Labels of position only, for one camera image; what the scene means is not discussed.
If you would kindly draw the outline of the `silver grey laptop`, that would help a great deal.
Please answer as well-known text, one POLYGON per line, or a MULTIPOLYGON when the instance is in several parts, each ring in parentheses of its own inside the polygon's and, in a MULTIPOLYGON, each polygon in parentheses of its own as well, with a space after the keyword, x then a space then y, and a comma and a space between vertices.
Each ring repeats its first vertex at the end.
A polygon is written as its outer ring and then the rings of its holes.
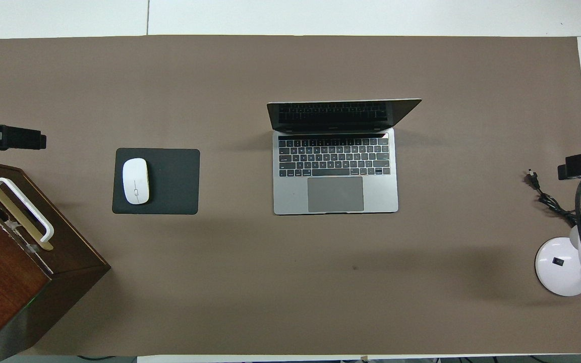
POLYGON ((277 215, 396 212, 394 127, 419 98, 270 102, 277 215))

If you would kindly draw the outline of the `white desk lamp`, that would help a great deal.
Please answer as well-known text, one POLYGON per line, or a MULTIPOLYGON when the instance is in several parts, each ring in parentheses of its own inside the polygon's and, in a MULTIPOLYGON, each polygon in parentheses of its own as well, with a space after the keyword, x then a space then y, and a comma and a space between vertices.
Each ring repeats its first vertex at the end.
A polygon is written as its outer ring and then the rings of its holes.
POLYGON ((581 294, 581 225, 575 225, 568 237, 546 241, 537 252, 535 271, 542 286, 553 294, 581 294))

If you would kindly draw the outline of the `white computer mouse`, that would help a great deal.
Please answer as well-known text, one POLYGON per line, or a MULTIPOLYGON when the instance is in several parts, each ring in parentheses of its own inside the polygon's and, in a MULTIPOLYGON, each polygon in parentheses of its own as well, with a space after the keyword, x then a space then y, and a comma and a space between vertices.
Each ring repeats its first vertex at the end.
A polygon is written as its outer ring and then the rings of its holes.
POLYGON ((128 159, 122 166, 122 186, 125 200, 132 205, 147 204, 150 199, 147 161, 128 159))

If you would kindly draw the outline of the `black mouse pad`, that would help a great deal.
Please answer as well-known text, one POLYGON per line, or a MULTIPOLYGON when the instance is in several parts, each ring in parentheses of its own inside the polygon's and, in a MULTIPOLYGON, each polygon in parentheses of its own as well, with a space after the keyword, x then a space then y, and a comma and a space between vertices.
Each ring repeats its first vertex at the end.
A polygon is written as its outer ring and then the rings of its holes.
POLYGON ((119 148, 115 155, 113 200, 115 214, 194 215, 200 192, 200 151, 198 149, 119 148), (122 166, 132 158, 147 161, 150 199, 132 205, 125 200, 122 166))

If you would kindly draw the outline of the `brown table mat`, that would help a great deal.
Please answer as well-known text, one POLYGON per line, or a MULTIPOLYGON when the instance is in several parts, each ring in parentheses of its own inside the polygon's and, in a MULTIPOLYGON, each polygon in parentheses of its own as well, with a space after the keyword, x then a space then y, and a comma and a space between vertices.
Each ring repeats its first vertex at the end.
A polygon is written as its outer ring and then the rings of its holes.
POLYGON ((581 295, 542 243, 581 153, 572 37, 0 39, 0 152, 111 265, 34 354, 581 353, 581 295), (419 97, 397 124, 399 211, 276 216, 267 103, 419 97), (115 214, 119 148, 198 149, 194 215, 115 214))

